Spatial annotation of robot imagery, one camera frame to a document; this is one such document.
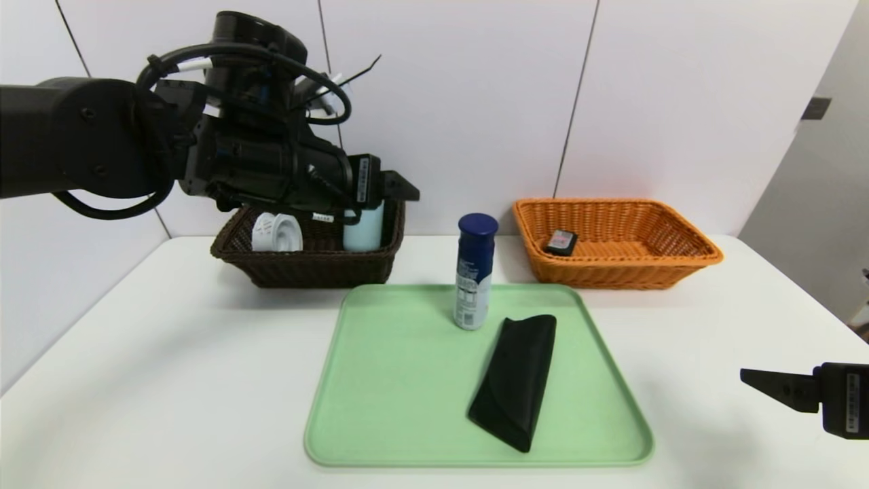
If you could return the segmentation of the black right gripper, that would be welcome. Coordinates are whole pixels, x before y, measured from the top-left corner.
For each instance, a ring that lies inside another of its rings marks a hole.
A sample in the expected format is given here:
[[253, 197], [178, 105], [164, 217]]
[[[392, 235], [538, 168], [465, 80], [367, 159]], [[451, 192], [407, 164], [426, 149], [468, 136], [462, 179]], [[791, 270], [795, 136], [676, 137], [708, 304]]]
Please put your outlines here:
[[741, 381], [801, 414], [817, 414], [836, 437], [868, 439], [868, 365], [823, 363], [813, 376], [741, 369]]

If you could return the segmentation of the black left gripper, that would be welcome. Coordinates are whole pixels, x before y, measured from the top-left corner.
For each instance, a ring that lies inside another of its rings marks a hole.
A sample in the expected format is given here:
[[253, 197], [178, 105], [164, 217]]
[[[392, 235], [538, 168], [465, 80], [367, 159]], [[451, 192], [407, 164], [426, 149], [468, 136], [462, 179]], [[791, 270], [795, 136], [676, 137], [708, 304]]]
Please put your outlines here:
[[[379, 161], [372, 155], [348, 155], [332, 143], [299, 145], [296, 204], [304, 210], [372, 209]], [[380, 172], [383, 199], [418, 202], [421, 192], [394, 170]]]

